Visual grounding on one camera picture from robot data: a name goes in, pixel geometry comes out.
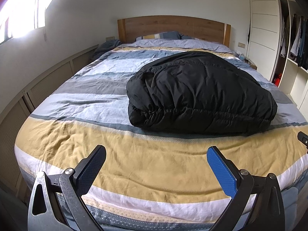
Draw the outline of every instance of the striped bedspread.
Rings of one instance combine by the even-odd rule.
[[[215,145],[240,169],[278,176],[290,230],[308,206],[308,155],[297,140],[299,131],[308,133],[308,124],[289,98],[257,71],[230,53],[208,49],[198,40],[141,40],[120,45],[80,70],[36,108],[19,131],[15,154],[29,187],[39,171],[62,173],[101,144],[107,159],[83,200],[102,227],[203,230],[230,201],[206,160],[207,148]],[[225,58],[272,93],[278,111],[268,131],[252,136],[180,135],[146,132],[130,124],[128,79],[151,61],[194,50]]]

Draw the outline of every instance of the folded black jacket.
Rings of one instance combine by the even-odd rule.
[[[151,131],[253,134],[277,112],[271,93],[247,72],[201,51],[143,66],[126,85],[132,125]]]

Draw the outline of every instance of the wall outlet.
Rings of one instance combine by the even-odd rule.
[[[114,39],[115,39],[114,36],[106,37],[106,41],[110,41],[110,40],[114,40]]]
[[[245,45],[244,43],[239,42],[239,43],[238,43],[238,46],[239,46],[240,48],[243,48],[243,49],[244,49],[246,45]]]

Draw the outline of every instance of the window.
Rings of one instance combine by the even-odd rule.
[[[45,26],[45,10],[52,0],[7,0],[0,10],[0,44]]]

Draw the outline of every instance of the silver screw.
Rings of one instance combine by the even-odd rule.
[[[276,178],[276,176],[275,176],[273,173],[270,173],[269,177],[270,177],[271,179],[275,179],[275,178]]]
[[[71,167],[65,170],[66,175],[70,175],[72,172],[73,172],[73,169]]]
[[[247,176],[249,172],[246,169],[241,169],[241,174]]]
[[[43,177],[44,176],[44,172],[43,171],[40,171],[38,172],[38,174],[36,175],[37,177]]]

